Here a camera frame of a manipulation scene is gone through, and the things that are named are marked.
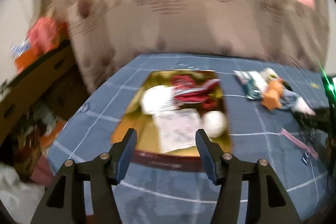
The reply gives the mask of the white towel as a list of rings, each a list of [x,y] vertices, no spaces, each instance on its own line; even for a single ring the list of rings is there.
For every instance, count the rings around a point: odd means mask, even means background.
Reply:
[[[297,98],[291,110],[293,112],[303,113],[307,115],[315,115],[315,112],[307,105],[307,103],[301,96]]]

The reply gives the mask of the light blue towel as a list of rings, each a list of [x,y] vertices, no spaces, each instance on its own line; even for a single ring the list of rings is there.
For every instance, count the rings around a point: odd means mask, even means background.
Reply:
[[[281,99],[280,99],[280,103],[281,103],[281,110],[293,110],[295,108],[295,106],[297,105],[297,101],[301,96],[298,95],[297,93],[288,90],[288,89],[284,89]]]

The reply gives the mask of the orange rubber pig toy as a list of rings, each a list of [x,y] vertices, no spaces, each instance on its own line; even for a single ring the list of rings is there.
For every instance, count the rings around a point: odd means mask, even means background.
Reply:
[[[268,83],[266,91],[262,94],[261,104],[269,111],[282,108],[281,97],[284,94],[284,85],[281,79],[273,79]]]

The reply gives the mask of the green white tissue pack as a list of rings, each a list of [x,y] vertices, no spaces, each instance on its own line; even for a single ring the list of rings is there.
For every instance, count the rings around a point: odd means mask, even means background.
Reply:
[[[234,71],[245,96],[249,100],[261,100],[268,84],[258,71]]]

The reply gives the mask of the white round ball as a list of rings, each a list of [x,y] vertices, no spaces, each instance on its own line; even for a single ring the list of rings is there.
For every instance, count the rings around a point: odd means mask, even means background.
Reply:
[[[209,138],[218,138],[227,129],[227,118],[221,111],[209,111],[203,117],[203,128]]]

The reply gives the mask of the pink box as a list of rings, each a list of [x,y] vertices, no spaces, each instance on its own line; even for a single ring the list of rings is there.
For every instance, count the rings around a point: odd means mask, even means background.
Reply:
[[[49,187],[52,183],[54,175],[46,157],[41,156],[34,167],[30,180],[35,184]]]

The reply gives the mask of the white green patterned cloth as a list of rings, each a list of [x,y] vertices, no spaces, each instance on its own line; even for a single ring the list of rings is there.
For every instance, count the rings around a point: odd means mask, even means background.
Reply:
[[[44,186],[23,182],[13,167],[1,163],[1,201],[16,222],[30,223],[44,193]]]

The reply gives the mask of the white yellow small plush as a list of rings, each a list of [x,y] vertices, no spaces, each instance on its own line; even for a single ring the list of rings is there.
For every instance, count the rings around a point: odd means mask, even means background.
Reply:
[[[262,78],[268,83],[269,81],[272,81],[273,79],[279,79],[280,77],[278,74],[272,69],[272,68],[266,68],[263,71],[260,72],[260,75]]]

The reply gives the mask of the blue checked tablecloth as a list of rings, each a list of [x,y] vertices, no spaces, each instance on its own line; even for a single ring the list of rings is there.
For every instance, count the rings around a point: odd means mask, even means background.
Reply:
[[[300,128],[290,110],[268,110],[247,98],[238,72],[270,69],[299,101],[327,105],[319,73],[229,57],[140,55],[98,88],[50,148],[57,172],[69,159],[91,161],[137,131],[125,178],[113,188],[123,223],[209,223],[220,188],[207,177],[195,144],[203,128],[231,159],[272,168],[299,217],[331,207],[335,182],[319,130]]]

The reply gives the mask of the white printed tissue packet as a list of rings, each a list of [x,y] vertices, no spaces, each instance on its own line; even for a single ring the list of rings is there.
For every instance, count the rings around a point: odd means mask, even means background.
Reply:
[[[163,111],[153,115],[162,153],[196,146],[195,133],[202,120],[195,109]]]

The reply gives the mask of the brown wooden cabinet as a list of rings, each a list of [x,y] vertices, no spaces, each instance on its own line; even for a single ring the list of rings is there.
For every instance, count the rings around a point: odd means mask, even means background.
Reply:
[[[8,88],[1,99],[1,142],[39,99],[68,120],[89,97],[68,40],[17,75]]]

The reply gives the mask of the red gold metal tin box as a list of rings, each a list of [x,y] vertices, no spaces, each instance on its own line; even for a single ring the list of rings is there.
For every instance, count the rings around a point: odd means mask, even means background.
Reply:
[[[231,152],[227,108],[214,71],[151,72],[126,108],[111,142],[137,132],[132,162],[155,168],[202,172],[195,133]]]

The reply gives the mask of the red grey fabric pouch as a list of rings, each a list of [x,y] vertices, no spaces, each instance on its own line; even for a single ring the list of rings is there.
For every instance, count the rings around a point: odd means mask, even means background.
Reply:
[[[219,79],[205,80],[201,85],[197,85],[189,75],[176,75],[172,78],[171,83],[176,105],[200,104],[205,110],[216,108],[217,102],[210,94],[219,87]]]

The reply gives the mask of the white folded sock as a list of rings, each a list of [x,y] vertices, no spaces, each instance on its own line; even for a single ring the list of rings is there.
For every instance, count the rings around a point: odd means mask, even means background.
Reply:
[[[144,91],[140,99],[143,114],[154,115],[163,111],[176,110],[173,87],[158,85]]]

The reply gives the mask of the beige leaf print curtain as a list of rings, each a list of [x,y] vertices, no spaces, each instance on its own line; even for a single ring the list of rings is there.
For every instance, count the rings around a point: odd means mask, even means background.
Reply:
[[[197,53],[317,71],[329,49],[327,0],[39,0],[66,23],[94,92],[140,54]]]

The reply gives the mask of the red plastic bag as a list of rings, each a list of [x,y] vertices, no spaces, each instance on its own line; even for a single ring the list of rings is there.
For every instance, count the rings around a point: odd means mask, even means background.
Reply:
[[[69,38],[66,22],[50,16],[39,18],[27,32],[27,38],[36,55],[42,55],[60,46]]]

